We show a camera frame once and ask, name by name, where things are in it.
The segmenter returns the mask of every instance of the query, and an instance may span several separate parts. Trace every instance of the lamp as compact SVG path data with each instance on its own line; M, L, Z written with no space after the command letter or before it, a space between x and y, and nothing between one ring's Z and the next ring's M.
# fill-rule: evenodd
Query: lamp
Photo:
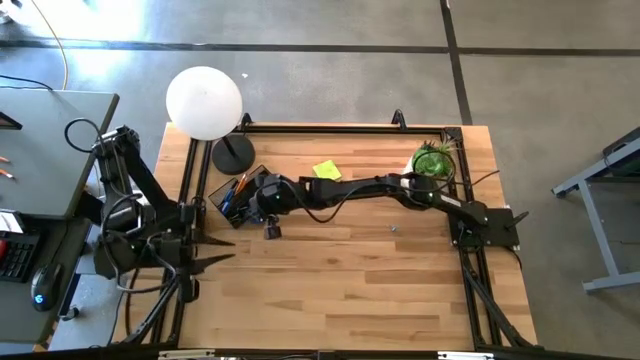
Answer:
M256 152L251 141L228 136L242 116L242 95L222 71L207 66L182 71L167 89L167 111L176 127L190 137L220 139L211 155L221 173L237 175L253 165Z

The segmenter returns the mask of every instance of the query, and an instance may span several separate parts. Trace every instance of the black lamp base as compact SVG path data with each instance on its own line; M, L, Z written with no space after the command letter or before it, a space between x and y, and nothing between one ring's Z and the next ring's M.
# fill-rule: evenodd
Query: black lamp base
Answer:
M256 151L251 141L242 135L225 136L211 151L216 169L225 175L238 175L246 172L256 159Z

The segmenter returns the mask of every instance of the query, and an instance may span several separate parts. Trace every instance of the pen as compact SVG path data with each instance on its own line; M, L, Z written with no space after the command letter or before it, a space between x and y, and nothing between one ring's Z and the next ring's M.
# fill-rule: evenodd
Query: pen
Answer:
M7 171L0 169L0 175L6 176L9 179L15 179L15 177L13 177L13 175L9 174Z
M233 199L233 194L234 194L234 190L235 188L237 188L237 183L232 186L229 191L227 191L227 193L224 196L224 199L222 199L222 207L220 208L220 211L223 214L227 213L227 210L229 210L229 205L231 203L231 199Z
M242 191L242 189L244 189L245 185L247 185L247 174L245 173L244 175L242 175L242 179L240 179L240 182L238 183L238 186L236 186L236 192L234 194L237 195L240 191Z

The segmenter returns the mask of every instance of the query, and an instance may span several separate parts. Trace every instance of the concrete floor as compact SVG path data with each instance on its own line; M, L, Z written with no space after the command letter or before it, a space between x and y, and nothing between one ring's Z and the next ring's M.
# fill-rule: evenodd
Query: concrete floor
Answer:
M438 0L42 3L59 35L74 39L447 44ZM450 4L459 46L640 48L640 2L633 0ZM29 4L16 17L22 26L0 26L0 39L50 36ZM195 65L227 72L256 121L387 123L401 108L412 124L461 123L447 54L69 50L67 56L69 89L120 94L113 126L126 123L141 134L151 166L168 121L167 85ZM579 195L557 200L549 191L640 124L638 58L462 56L461 67L473 123L490 127L505 196L515 210L531 212L519 232L539 343L638 357L640 286L584 294L582 281L606 274L595 237ZM54 49L0 49L0 69L53 87L62 82ZM105 344L117 301L106 281L83 277L74 299L83 317L62 323L52 348Z

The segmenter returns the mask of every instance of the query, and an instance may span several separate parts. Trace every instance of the wooden tabletop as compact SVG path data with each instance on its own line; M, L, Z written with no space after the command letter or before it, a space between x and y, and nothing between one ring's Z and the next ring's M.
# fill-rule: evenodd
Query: wooden tabletop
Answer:
M487 127L462 130L473 181L495 170L496 161ZM425 140L439 141L409 134L248 136L257 154L254 168L264 165L292 179L313 176L312 166L326 160L336 163L342 180L400 173ZM189 138L168 124L155 176L173 199L180 190L188 146ZM203 148L198 147L189 196L195 192ZM211 166L205 197L229 178ZM504 205L498 175L476 185L474 193L490 207ZM236 246L200 246L199 256L237 255L198 276L200 298L185 309L181 348L472 348L460 261L450 246L446 214L411 211L390 198L350 201L327 224L315 223L300 210L282 216L283 237L267 241L262 226L246 224L234 230L206 201L206 232ZM504 249L486 252L497 303L535 343L516 259ZM136 287L157 284L160 274L142 272ZM134 328L156 298L133 296ZM173 307L169 309L165 333ZM121 309L114 340L124 337L123 314ZM484 309L479 314L489 338Z

